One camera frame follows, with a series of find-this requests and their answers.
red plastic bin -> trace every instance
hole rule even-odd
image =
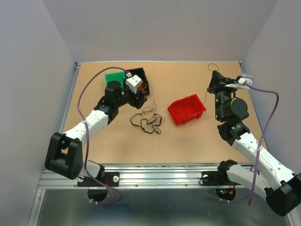
[[[177,126],[199,119],[207,111],[196,94],[174,101],[167,109]]]

tangled cable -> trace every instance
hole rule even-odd
[[[133,118],[136,117],[136,116],[144,116],[144,115],[148,115],[152,113],[152,117],[150,119],[146,119],[146,118],[143,118],[140,120],[140,125],[139,124],[135,124],[133,123]],[[145,121],[146,122],[146,125],[151,125],[151,128],[152,128],[152,131],[149,132],[147,131],[143,126],[142,126],[142,122]],[[142,109],[142,112],[141,113],[138,113],[138,114],[135,114],[133,115],[131,118],[130,118],[130,122],[133,126],[136,126],[136,127],[140,127],[144,133],[149,133],[149,134],[152,134],[152,133],[157,133],[157,134],[160,134],[161,133],[161,130],[159,129],[159,126],[163,125],[163,123],[165,122],[165,117],[164,116],[161,116],[160,114],[157,113],[157,104],[155,102],[155,99],[153,101],[153,104],[152,104],[152,107],[145,107]]]

metal frame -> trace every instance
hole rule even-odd
[[[69,114],[69,108],[75,89],[81,63],[77,63],[68,104],[65,109],[60,132],[63,132]],[[249,169],[250,164],[241,164]],[[217,170],[218,164],[105,164],[106,171],[120,172],[119,189],[189,189],[209,188],[199,185],[201,173],[208,170]],[[28,226],[36,226],[46,189],[87,189],[77,187],[77,179],[69,180],[48,170],[43,170],[40,176],[37,194],[34,200]],[[89,189],[105,189],[104,187],[90,187]],[[296,210],[288,215],[291,226],[301,225]]]

wooden table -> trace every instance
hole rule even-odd
[[[206,89],[212,72],[208,70],[209,62],[100,62],[82,63],[72,96],[71,106],[66,120],[65,130],[77,125],[81,118],[76,108],[79,94],[86,83],[101,69],[118,66],[125,69],[143,67],[150,85],[150,96],[144,107],[151,106],[153,99],[157,103],[158,113],[166,121],[160,127],[162,133],[146,134],[130,123],[130,117],[142,110],[130,105],[119,109],[115,120],[99,131],[90,142],[89,160],[98,163],[219,163],[233,159],[248,162],[246,157],[223,141],[218,133],[215,120],[214,95],[207,94],[204,104],[207,111],[198,120],[185,125],[175,126],[167,108],[175,101],[197,94],[204,102]],[[220,73],[225,77],[236,78],[240,73],[238,63],[216,63]],[[80,108],[88,115],[99,99],[104,95],[104,74],[96,78],[83,95]],[[261,129],[255,110],[246,90],[239,90],[237,97],[248,104],[250,117],[244,120],[246,126],[257,139]]]

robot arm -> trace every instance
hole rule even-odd
[[[242,122],[249,116],[247,104],[235,95],[237,89],[248,89],[244,86],[245,82],[252,84],[247,76],[239,76],[234,80],[213,71],[207,91],[215,94],[215,118],[223,122],[218,126],[222,139],[255,164],[258,141]],[[266,200],[274,212],[285,216],[301,203],[301,174],[297,175],[282,165],[262,146],[258,169],[263,177],[257,177],[255,192]],[[232,181],[248,189],[252,188],[253,173],[237,162],[232,160],[222,162],[218,171],[221,181]]]
[[[137,109],[142,107],[147,100],[143,92],[137,91],[142,82],[141,78],[130,73],[124,80],[124,88],[118,81],[108,82],[105,95],[86,118],[89,138],[114,120],[119,107],[125,104],[130,104]],[[53,134],[49,142],[45,168],[69,179],[88,177],[83,169],[82,155],[82,148],[86,142],[86,128],[83,121],[63,134]],[[101,167],[94,162],[87,162],[87,168],[93,177],[98,176]]]

